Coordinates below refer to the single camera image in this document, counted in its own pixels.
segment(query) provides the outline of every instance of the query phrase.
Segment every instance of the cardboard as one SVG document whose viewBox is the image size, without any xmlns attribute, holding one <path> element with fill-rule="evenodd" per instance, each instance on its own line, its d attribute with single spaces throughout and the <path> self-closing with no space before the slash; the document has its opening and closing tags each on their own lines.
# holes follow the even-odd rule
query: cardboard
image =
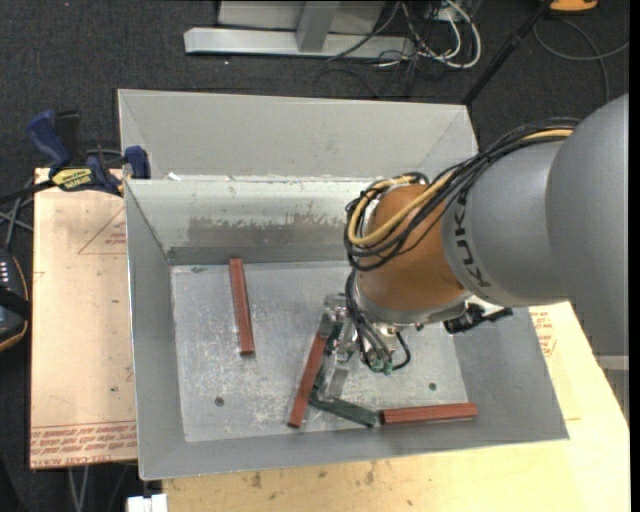
<svg viewBox="0 0 640 512">
<path fill-rule="evenodd" d="M 135 460 L 122 198 L 37 194 L 33 268 L 30 467 Z"/>
</svg>

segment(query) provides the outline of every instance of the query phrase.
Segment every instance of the metal base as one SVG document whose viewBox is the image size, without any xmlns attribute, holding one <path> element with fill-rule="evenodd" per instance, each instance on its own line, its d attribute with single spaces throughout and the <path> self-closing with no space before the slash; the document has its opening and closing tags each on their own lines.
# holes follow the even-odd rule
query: metal base
<svg viewBox="0 0 640 512">
<path fill-rule="evenodd" d="M 321 50 L 301 51 L 295 32 L 242 30 L 229 28 L 192 28 L 184 34 L 187 53 L 242 53 L 253 55 L 290 55 L 293 57 L 333 57 L 358 44 L 366 36 L 327 34 Z M 383 52 L 395 59 L 410 54 L 413 44 L 404 37 L 376 36 L 348 55 L 353 59 L 377 59 Z"/>
<path fill-rule="evenodd" d="M 185 439 L 296 434 L 287 426 L 325 295 L 340 290 L 343 262 L 245 265 L 256 345 L 239 354 L 226 265 L 176 266 L 172 300 Z M 350 361 L 342 398 L 371 410 L 468 401 L 453 339 L 439 325 L 407 330 L 413 360 L 390 376 Z M 361 429 L 330 413 L 307 411 L 301 432 Z"/>
</svg>

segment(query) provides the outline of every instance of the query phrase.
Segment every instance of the wooden stick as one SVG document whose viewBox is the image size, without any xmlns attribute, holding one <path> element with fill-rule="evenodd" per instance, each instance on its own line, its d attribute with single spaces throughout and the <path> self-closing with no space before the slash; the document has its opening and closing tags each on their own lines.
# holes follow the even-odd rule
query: wooden stick
<svg viewBox="0 0 640 512">
<path fill-rule="evenodd" d="M 249 297 L 247 296 L 247 283 L 244 277 L 242 259 L 232 258 L 229 260 L 229 277 L 231 278 L 233 309 L 235 310 L 236 325 L 238 327 L 240 355 L 250 356 L 254 354 L 255 346 L 253 343 L 251 311 L 249 310 Z"/>
<path fill-rule="evenodd" d="M 478 415 L 476 404 L 430 405 L 426 407 L 406 407 L 403 409 L 384 409 L 380 412 L 383 425 L 404 425 L 427 421 L 468 420 Z"/>
<path fill-rule="evenodd" d="M 316 381 L 318 372 L 320 371 L 320 364 L 322 363 L 322 354 L 324 347 L 327 343 L 327 338 L 316 334 L 311 345 L 311 351 L 309 352 L 309 359 L 307 359 L 307 365 L 304 368 L 304 373 L 300 379 L 300 387 L 298 388 L 298 394 L 296 395 L 291 414 L 289 415 L 288 425 L 293 428 L 300 428 L 304 419 L 304 412 L 309 404 L 309 397 L 313 391 L 313 384 Z"/>
</svg>

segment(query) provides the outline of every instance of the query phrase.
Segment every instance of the bundle of cables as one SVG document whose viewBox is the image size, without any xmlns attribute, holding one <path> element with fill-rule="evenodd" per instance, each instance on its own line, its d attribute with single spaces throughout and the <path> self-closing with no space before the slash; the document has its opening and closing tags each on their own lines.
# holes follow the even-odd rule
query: bundle of cables
<svg viewBox="0 0 640 512">
<path fill-rule="evenodd" d="M 391 179 L 379 180 L 372 183 L 361 192 L 360 197 L 347 205 L 344 244 L 352 271 L 345 285 L 346 306 L 356 327 L 361 359 L 370 369 L 389 373 L 390 370 L 399 368 L 391 364 L 389 349 L 382 341 L 373 323 L 358 307 L 354 299 L 357 273 L 380 268 L 393 258 L 414 249 L 433 229 L 458 196 L 465 194 L 494 162 L 526 146 L 564 140 L 571 135 L 577 123 L 577 119 L 558 117 L 520 126 L 501 137 L 486 150 L 445 169 L 432 181 L 420 173 L 408 173 Z M 368 210 L 375 208 L 377 201 L 383 195 L 399 186 L 420 183 L 428 185 L 424 192 L 383 225 L 364 234 Z M 436 218 L 427 220 L 442 204 L 444 204 L 444 208 Z M 423 222 L 430 222 L 430 224 L 418 240 L 407 247 L 409 236 Z M 396 336 L 406 353 L 406 361 L 402 365 L 397 365 L 402 367 L 408 363 L 411 356 L 406 343 L 398 332 Z M 375 353 L 374 364 L 371 363 L 372 358 L 368 356 L 368 353 Z"/>
</svg>

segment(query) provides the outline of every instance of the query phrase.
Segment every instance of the power cord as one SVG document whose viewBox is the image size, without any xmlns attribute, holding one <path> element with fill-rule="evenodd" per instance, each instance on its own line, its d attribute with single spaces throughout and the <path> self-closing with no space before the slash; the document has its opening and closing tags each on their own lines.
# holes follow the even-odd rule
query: power cord
<svg viewBox="0 0 640 512">
<path fill-rule="evenodd" d="M 578 25 L 576 25 L 575 23 L 572 23 L 571 21 L 565 20 L 565 19 L 551 18 L 551 20 L 552 21 L 560 21 L 560 22 L 564 23 L 565 25 L 567 25 L 567 26 L 571 27 L 572 29 L 574 29 L 576 32 L 578 32 L 585 39 L 585 41 L 589 44 L 589 46 L 591 46 L 591 49 L 593 50 L 594 55 L 591 55 L 591 56 L 569 55 L 569 54 L 566 54 L 566 53 L 559 52 L 558 50 L 552 48 L 546 42 L 544 42 L 542 40 L 542 38 L 540 37 L 540 34 L 538 33 L 538 23 L 539 22 L 536 23 L 534 25 L 534 27 L 533 27 L 533 35 L 535 36 L 536 41 L 538 41 L 540 46 L 542 46 L 546 51 L 548 51 L 552 55 L 555 55 L 556 57 L 559 57 L 561 59 L 575 61 L 575 62 L 591 62 L 591 61 L 597 60 L 598 63 L 600 64 L 600 69 L 602 70 L 602 77 L 603 77 L 603 80 L 604 80 L 604 96 L 605 96 L 605 101 L 604 102 L 608 103 L 609 100 L 611 99 L 611 93 L 610 93 L 610 89 L 611 88 L 610 88 L 610 85 L 609 85 L 609 73 L 607 72 L 607 66 L 606 66 L 606 64 L 604 62 L 604 59 L 606 59 L 607 57 L 611 57 L 613 55 L 616 55 L 616 54 L 620 53 L 621 51 L 625 50 L 629 46 L 629 41 L 623 43 L 621 46 L 619 46 L 615 50 L 611 50 L 609 52 L 600 53 L 600 50 L 598 49 L 596 44 L 593 42 L 591 37 L 589 37 L 589 34 L 587 34 L 584 30 L 582 30 Z"/>
</svg>

